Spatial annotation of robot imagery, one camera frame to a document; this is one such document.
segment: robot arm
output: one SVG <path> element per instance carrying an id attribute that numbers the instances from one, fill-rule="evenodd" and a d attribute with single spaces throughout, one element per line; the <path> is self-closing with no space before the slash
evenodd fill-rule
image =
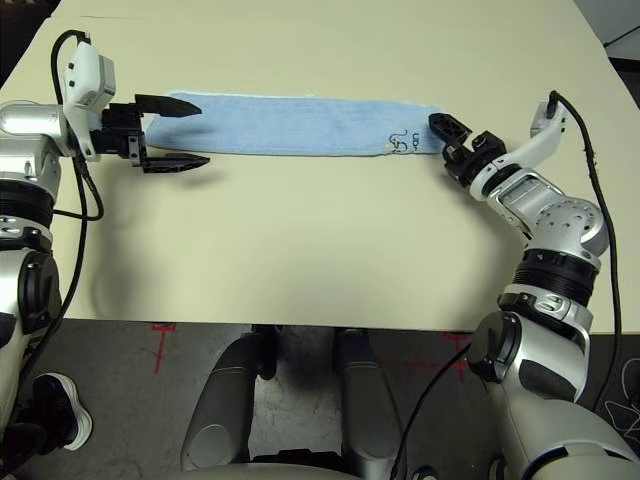
<path id="1" fill-rule="evenodd" d="M 63 34 L 58 47 L 68 33 L 74 31 Z M 62 105 L 0 105 L 0 442 L 25 351 L 64 315 L 49 230 L 60 157 L 83 162 L 117 154 L 145 173 L 180 172 L 209 162 L 184 153 L 149 157 L 140 122 L 144 112 L 182 117 L 200 109 L 148 95 L 107 107 L 116 87 L 113 62 L 83 38 L 64 72 Z"/>
<path id="2" fill-rule="evenodd" d="M 496 409 L 506 478 L 638 478 L 640 461 L 624 440 L 575 403 L 587 379 L 587 306 L 608 236 L 598 207 L 532 168 L 555 151 L 565 115 L 550 97 L 533 138 L 510 153 L 490 132 L 469 150 L 467 127 L 447 114 L 429 118 L 451 176 L 528 239 L 500 311 L 480 323 L 467 359 Z"/>

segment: black cable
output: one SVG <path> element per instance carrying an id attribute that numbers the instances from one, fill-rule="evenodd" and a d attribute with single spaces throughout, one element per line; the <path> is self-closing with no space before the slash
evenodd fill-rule
<path id="1" fill-rule="evenodd" d="M 78 42 L 89 42 L 89 39 L 84 32 L 80 30 L 67 30 L 66 32 L 62 33 L 53 44 L 53 47 L 51 49 L 51 77 L 53 80 L 53 87 L 56 93 L 56 100 L 58 101 L 58 104 L 62 104 L 62 91 L 60 90 L 60 79 L 58 77 L 58 54 L 60 53 L 62 44 L 71 37 L 76 37 L 78 39 Z M 91 189 L 92 193 L 94 194 L 94 198 L 96 199 L 96 205 L 98 206 L 98 215 L 96 216 L 101 216 L 104 213 L 102 199 L 100 199 L 98 190 L 93 183 L 91 176 L 89 175 L 84 158 L 82 158 L 81 156 L 77 156 L 72 159 L 72 162 L 73 172 L 76 178 L 76 185 L 78 187 L 78 197 L 80 199 L 80 214 L 78 215 L 78 218 L 80 218 L 81 220 L 80 235 L 78 238 L 78 251 L 76 254 L 76 264 L 73 269 L 73 276 L 71 277 L 69 290 L 67 290 L 67 294 L 65 295 L 62 306 L 60 308 L 60 313 L 51 321 L 51 324 L 42 337 L 42 340 L 40 340 L 31 355 L 29 355 L 29 358 L 25 361 L 20 371 L 20 386 L 33 369 L 33 366 L 37 362 L 38 358 L 40 358 L 42 351 L 51 340 L 53 334 L 60 328 L 62 320 L 64 319 L 64 316 L 66 315 L 67 310 L 71 305 L 71 301 L 73 300 L 73 296 L 76 293 L 76 289 L 78 288 L 80 273 L 82 271 L 82 264 L 84 262 L 84 251 L 87 242 L 89 218 L 91 218 L 88 216 L 87 197 L 84 190 L 84 181 L 87 181 L 87 185 L 89 186 L 89 189 Z"/>
<path id="2" fill-rule="evenodd" d="M 442 376 L 445 373 L 447 373 L 447 370 L 449 370 L 454 363 L 460 360 L 465 355 L 465 353 L 467 353 L 470 346 L 471 344 L 466 345 L 462 350 L 457 352 L 451 358 L 451 360 L 445 363 L 444 366 L 438 371 L 438 373 L 436 373 L 435 377 L 431 379 L 431 381 L 429 382 L 429 385 L 427 385 L 427 388 L 424 389 L 424 391 L 418 398 L 418 401 L 416 402 L 416 405 L 413 407 L 413 411 L 411 412 L 411 416 L 407 421 L 407 426 L 404 427 L 404 431 L 402 432 L 400 445 L 398 446 L 398 453 L 396 453 L 396 459 L 393 462 L 393 467 L 391 467 L 391 474 L 389 475 L 389 480 L 395 480 L 396 475 L 398 474 L 398 469 L 400 468 L 400 461 L 402 459 L 402 454 L 404 452 L 404 449 L 407 446 L 407 439 L 409 438 L 409 432 L 411 431 L 413 422 L 415 421 L 416 417 L 418 416 L 418 413 L 420 412 L 420 408 L 422 408 L 422 404 L 424 403 L 425 398 L 427 398 L 427 395 L 429 395 L 429 392 L 433 390 L 433 387 L 436 386 L 436 384 L 438 383 L 438 380 L 440 380 L 440 378 L 442 378 Z"/>
<path id="3" fill-rule="evenodd" d="M 611 45 L 613 45 L 614 43 L 618 42 L 619 40 L 622 40 L 624 37 L 626 37 L 627 35 L 631 35 L 633 32 L 635 32 L 636 30 L 640 29 L 640 25 L 638 25 L 637 27 L 633 27 L 631 30 L 629 30 L 628 32 L 624 32 L 622 35 L 617 36 L 616 38 L 614 38 L 613 40 L 609 41 L 609 42 L 605 42 L 602 44 L 602 46 L 604 48 L 607 48 Z"/>
<path id="4" fill-rule="evenodd" d="M 596 170 L 595 163 L 595 153 L 593 151 L 593 146 L 591 145 L 591 138 L 589 137 L 589 132 L 587 131 L 587 126 L 584 123 L 584 120 L 578 113 L 571 103 L 560 95 L 555 90 L 549 94 L 549 100 L 554 101 L 557 100 L 562 105 L 565 106 L 567 111 L 574 118 L 576 123 L 578 124 L 578 128 L 580 129 L 580 133 L 582 134 L 582 139 L 584 141 L 584 152 L 587 157 L 587 168 L 589 170 L 589 178 L 591 179 L 591 186 L 593 187 L 593 192 L 596 195 L 596 199 L 598 200 L 598 206 L 602 211 L 602 216 L 604 217 L 604 223 L 607 227 L 607 232 L 609 235 L 609 248 L 611 249 L 610 253 L 610 277 L 611 277 L 611 293 L 613 297 L 613 351 L 611 352 L 611 359 L 609 361 L 609 368 L 607 370 L 607 377 L 600 387 L 600 391 L 598 392 L 598 396 L 596 397 L 596 401 L 593 404 L 593 411 L 597 413 L 600 405 L 602 403 L 602 399 L 607 389 L 609 388 L 609 383 L 611 382 L 611 378 L 613 377 L 613 372 L 616 365 L 620 359 L 620 348 L 621 348 L 621 337 L 622 337 L 622 308 L 620 305 L 620 288 L 618 286 L 618 244 L 616 241 L 616 232 L 613 228 L 613 220 L 611 219 L 611 214 L 609 213 L 609 208 L 607 207 L 607 203 L 604 199 L 604 194 L 602 193 L 602 188 L 600 187 L 600 180 L 598 178 L 598 172 Z"/>
<path id="5" fill-rule="evenodd" d="M 93 178 L 91 178 L 91 175 L 89 174 L 89 169 L 87 168 L 87 165 L 85 162 L 81 163 L 80 173 L 82 175 L 82 178 L 86 182 L 87 187 L 89 188 L 89 191 L 93 195 L 93 199 L 96 203 L 98 213 L 96 215 L 91 216 L 91 215 L 81 215 L 79 213 L 68 212 L 66 210 L 57 210 L 57 209 L 54 209 L 53 213 L 56 215 L 71 217 L 78 220 L 87 220 L 88 222 L 98 221 L 102 217 L 104 217 L 104 204 L 102 203 L 102 198 L 100 198 L 100 193 L 98 192 L 98 188 L 96 187 L 96 184 L 93 182 Z"/>

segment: towel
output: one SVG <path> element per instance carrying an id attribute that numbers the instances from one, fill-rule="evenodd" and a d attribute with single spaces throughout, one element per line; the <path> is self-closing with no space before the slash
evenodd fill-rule
<path id="1" fill-rule="evenodd" d="M 265 97 L 177 91 L 202 114 L 157 116 L 147 143 L 176 150 L 257 155 L 385 155 L 440 153 L 429 129 L 439 112 L 402 102 L 317 97 Z"/>

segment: black sneaker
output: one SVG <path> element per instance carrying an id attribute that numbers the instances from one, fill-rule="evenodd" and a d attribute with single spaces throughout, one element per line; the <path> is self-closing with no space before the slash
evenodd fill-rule
<path id="1" fill-rule="evenodd" d="M 32 408 L 48 434 L 44 450 L 77 450 L 93 429 L 89 412 L 80 404 L 78 390 L 69 377 L 45 373 L 33 382 Z"/>

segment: table surface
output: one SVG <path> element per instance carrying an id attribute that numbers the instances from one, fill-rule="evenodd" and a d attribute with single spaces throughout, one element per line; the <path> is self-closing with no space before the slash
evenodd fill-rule
<path id="1" fill-rule="evenodd" d="M 49 53 L 68 28 L 114 60 L 120 102 L 174 89 L 407 101 L 515 148 L 557 89 L 592 134 L 619 237 L 624 330 L 640 331 L 640 114 L 570 1 L 145 3 L 64 0 L 0 101 L 54 101 Z M 567 125 L 539 171 L 593 200 Z M 519 235 L 453 184 L 439 155 L 211 157 L 166 176 L 111 156 L 91 165 L 107 213 L 90 226 L 70 317 L 474 329 L 520 259 Z M 58 206 L 77 209 L 63 165 Z M 56 218 L 52 230 L 64 292 L 78 224 Z M 605 255 L 595 332 L 612 329 L 608 268 Z"/>

